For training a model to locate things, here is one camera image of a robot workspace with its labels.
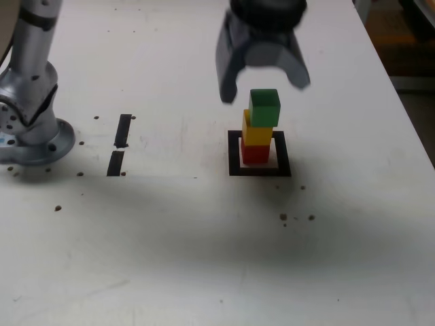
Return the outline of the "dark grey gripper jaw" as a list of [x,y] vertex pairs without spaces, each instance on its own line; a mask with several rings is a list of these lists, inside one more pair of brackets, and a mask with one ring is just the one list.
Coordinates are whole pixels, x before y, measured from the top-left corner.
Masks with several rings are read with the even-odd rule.
[[215,51],[218,88],[223,103],[233,103],[237,76],[247,66],[245,57],[253,43],[248,25],[233,11],[227,11]]

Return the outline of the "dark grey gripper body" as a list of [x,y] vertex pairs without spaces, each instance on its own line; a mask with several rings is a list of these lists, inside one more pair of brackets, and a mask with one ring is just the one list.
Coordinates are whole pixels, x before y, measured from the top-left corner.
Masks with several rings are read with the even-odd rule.
[[291,33],[251,33],[251,36],[259,42],[268,42],[279,44],[284,47],[290,47],[292,43]]

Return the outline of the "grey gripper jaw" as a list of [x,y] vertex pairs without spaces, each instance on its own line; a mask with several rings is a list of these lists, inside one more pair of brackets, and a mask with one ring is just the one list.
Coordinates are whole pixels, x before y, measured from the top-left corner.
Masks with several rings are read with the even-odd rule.
[[245,54],[245,64],[249,67],[281,69],[293,87],[303,89],[311,83],[311,80],[294,31],[289,33],[292,34],[290,47],[259,42],[251,36]]

